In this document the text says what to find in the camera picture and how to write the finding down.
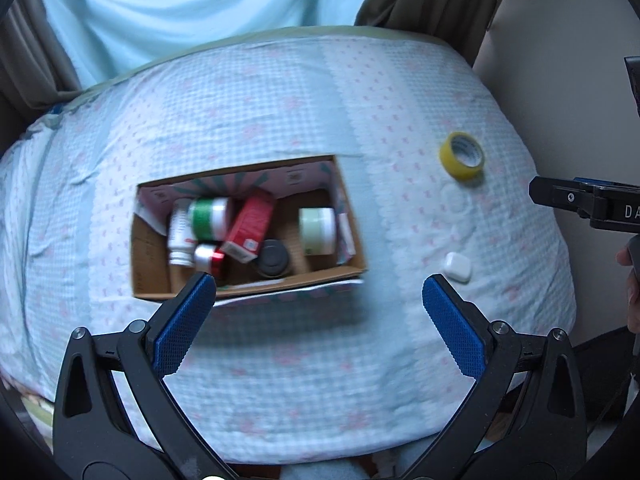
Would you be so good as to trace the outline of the person's right hand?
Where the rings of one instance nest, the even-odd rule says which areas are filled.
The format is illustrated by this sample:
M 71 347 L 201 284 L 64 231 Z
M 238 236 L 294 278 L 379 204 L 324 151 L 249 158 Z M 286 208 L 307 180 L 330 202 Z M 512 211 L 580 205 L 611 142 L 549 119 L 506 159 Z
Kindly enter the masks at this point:
M 616 254 L 616 262 L 620 266 L 632 268 L 632 261 L 628 247 L 625 246 Z M 634 275 L 634 270 L 630 270 L 626 279 L 627 291 L 627 327 L 631 333 L 638 334 L 640 330 L 640 306 L 639 306 L 639 282 Z

